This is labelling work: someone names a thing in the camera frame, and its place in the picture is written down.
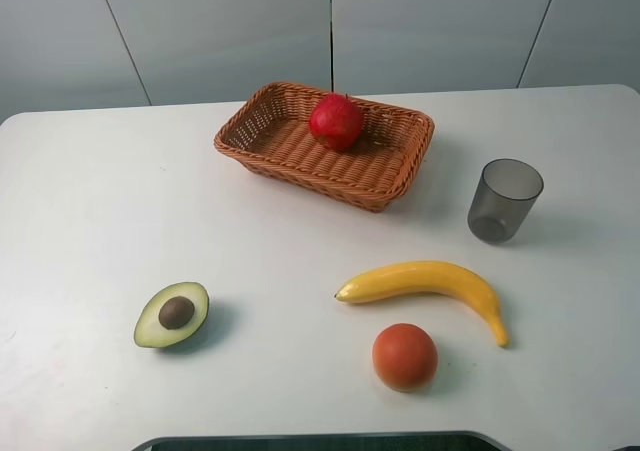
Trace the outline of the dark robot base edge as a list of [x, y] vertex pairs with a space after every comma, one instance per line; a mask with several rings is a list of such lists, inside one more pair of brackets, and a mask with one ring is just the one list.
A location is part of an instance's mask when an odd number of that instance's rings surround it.
[[377, 433], [302, 436], [174, 438], [149, 442], [136, 450], [506, 450], [474, 433]]

